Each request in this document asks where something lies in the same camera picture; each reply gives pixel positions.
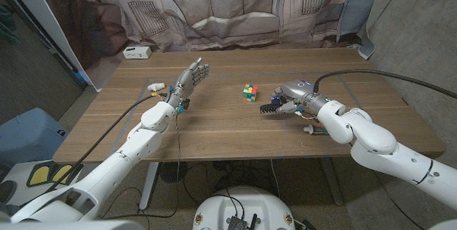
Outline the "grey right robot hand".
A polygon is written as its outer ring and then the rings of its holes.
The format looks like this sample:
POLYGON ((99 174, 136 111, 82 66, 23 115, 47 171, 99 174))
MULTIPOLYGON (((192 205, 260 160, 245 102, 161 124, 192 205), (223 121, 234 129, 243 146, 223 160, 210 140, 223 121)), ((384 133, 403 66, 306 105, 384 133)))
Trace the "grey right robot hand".
POLYGON ((278 98, 281 104, 275 108, 275 112, 293 113, 303 105, 312 113, 317 114, 321 107, 329 102, 329 99, 314 92, 313 89, 313 84, 303 80, 293 80, 282 84, 272 93, 272 97, 278 98))

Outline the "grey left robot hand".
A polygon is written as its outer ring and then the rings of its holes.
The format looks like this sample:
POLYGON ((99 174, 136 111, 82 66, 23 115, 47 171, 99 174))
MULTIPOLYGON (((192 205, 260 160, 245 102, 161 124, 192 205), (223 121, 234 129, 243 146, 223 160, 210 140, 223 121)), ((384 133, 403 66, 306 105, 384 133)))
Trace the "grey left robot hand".
POLYGON ((168 96, 165 99, 167 104, 176 108, 184 99, 188 98, 197 86, 209 75, 209 65, 201 64, 198 58, 183 71, 168 96))

